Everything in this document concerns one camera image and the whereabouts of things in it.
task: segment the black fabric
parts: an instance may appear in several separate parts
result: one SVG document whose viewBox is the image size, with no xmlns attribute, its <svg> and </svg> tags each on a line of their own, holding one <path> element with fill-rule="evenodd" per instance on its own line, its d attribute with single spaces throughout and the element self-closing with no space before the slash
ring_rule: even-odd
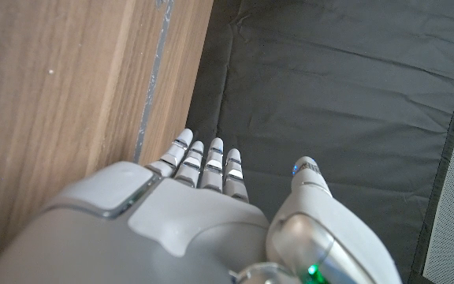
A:
<svg viewBox="0 0 454 284">
<path fill-rule="evenodd" d="M 434 181 L 434 187 L 430 194 L 430 200 L 426 209 L 425 219 L 423 221 L 422 230 L 419 235 L 418 245 L 416 247 L 415 258 L 411 269 L 410 283 L 420 283 L 423 268 L 425 267 L 426 253 L 428 251 L 430 236 L 432 235 L 432 228 L 434 227 L 434 220 L 441 198 L 442 187 L 444 186 L 446 174 L 448 173 L 449 162 L 454 149 L 454 112 L 449 124 L 448 136 L 444 149 L 442 151 L 441 161 L 437 169 L 437 174 Z"/>
<path fill-rule="evenodd" d="M 453 110 L 454 0 L 216 0 L 187 127 L 270 219 L 315 158 L 407 281 Z"/>
</svg>

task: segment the wooden panel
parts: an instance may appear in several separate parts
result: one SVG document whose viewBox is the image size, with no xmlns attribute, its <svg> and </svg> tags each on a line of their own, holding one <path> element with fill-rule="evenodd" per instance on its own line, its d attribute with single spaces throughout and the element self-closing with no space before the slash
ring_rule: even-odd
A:
<svg viewBox="0 0 454 284">
<path fill-rule="evenodd" d="M 170 77 L 184 71 L 193 76 L 187 75 L 189 93 L 171 89 L 160 95 L 158 86 L 155 98 L 183 102 L 155 111 L 165 123 L 182 121 L 183 127 L 211 2 L 175 0 L 168 39 L 178 43 L 166 44 L 166 54 L 182 55 L 166 65 L 182 67 L 161 72 L 159 80 L 179 86 Z M 132 160 L 166 12 L 166 4 L 156 9 L 155 3 L 0 0 L 0 252 L 65 185 L 117 160 Z M 183 30 L 175 25 L 200 36 L 174 35 Z M 185 59 L 191 47 L 199 51 Z M 163 137 L 146 135 L 149 144 Z"/>
<path fill-rule="evenodd" d="M 213 0 L 174 3 L 140 164 L 158 159 L 185 127 L 206 36 L 198 27 L 207 26 L 212 5 Z"/>
</svg>

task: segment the shiny metallic part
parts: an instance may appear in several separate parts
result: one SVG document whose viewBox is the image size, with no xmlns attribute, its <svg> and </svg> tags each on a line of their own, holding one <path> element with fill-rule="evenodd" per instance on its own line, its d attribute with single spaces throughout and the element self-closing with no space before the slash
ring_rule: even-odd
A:
<svg viewBox="0 0 454 284">
<path fill-rule="evenodd" d="M 237 149 L 232 149 L 227 154 L 225 164 L 225 178 L 232 177 L 243 181 L 243 170 L 241 169 L 241 155 Z"/>
<path fill-rule="evenodd" d="M 171 165 L 160 160 L 148 164 L 147 168 L 164 178 L 170 177 L 174 171 Z"/>
<path fill-rule="evenodd" d="M 194 138 L 194 133 L 192 133 L 190 129 L 184 129 L 176 138 L 176 140 L 182 142 L 188 147 L 188 145 L 190 145 L 190 143 L 192 142 L 192 138 Z"/>
<path fill-rule="evenodd" d="M 185 149 L 173 142 L 171 144 L 171 147 L 169 147 L 169 150 L 164 155 L 162 155 L 161 160 L 167 162 L 175 168 L 178 168 L 178 165 L 180 164 L 184 155 Z"/>
<path fill-rule="evenodd" d="M 319 267 L 322 275 L 331 283 L 374 284 L 363 267 L 337 241 Z"/>
<path fill-rule="evenodd" d="M 271 227 L 266 239 L 267 259 L 288 267 L 296 275 L 321 263 L 334 244 L 329 231 L 304 214 L 273 224 L 276 226 Z"/>
<path fill-rule="evenodd" d="M 222 192 L 222 160 L 224 142 L 220 138 L 211 141 L 208 158 L 204 166 L 203 176 L 201 177 L 201 189 L 213 189 Z"/>
<path fill-rule="evenodd" d="M 187 151 L 188 145 L 192 142 L 194 134 L 190 129 L 184 129 L 171 144 L 169 150 L 160 158 L 162 161 L 178 168 Z"/>
<path fill-rule="evenodd" d="M 203 159 L 203 155 L 201 154 L 203 149 L 204 145 L 202 142 L 194 142 L 191 151 L 188 152 L 187 158 L 181 163 L 174 179 L 182 181 L 194 188 L 197 186 L 201 169 L 201 160 Z"/>
<path fill-rule="evenodd" d="M 300 281 L 277 263 L 255 263 L 237 275 L 236 284 L 300 284 Z"/>
<path fill-rule="evenodd" d="M 224 194 L 249 203 L 248 193 L 243 183 L 243 170 L 241 169 L 241 155 L 237 149 L 232 149 L 227 154 L 225 164 Z"/>
<path fill-rule="evenodd" d="M 216 151 L 219 154 L 223 155 L 224 153 L 224 141 L 220 138 L 215 138 L 211 141 L 210 151 Z"/>
<path fill-rule="evenodd" d="M 192 131 L 184 129 L 175 141 L 171 143 L 171 147 L 162 155 L 159 161 L 147 165 L 147 168 L 163 177 L 170 177 L 180 165 L 188 145 L 192 142 L 192 138 Z"/>
</svg>

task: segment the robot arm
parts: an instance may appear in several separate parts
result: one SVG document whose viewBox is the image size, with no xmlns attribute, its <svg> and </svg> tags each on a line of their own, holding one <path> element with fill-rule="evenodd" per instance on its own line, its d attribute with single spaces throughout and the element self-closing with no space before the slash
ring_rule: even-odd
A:
<svg viewBox="0 0 454 284">
<path fill-rule="evenodd" d="M 0 282 L 400 283 L 312 159 L 269 224 L 248 203 L 240 153 L 224 164 L 219 138 L 207 153 L 191 144 L 186 129 L 146 167 L 115 163 L 63 190 L 2 254 Z"/>
</svg>

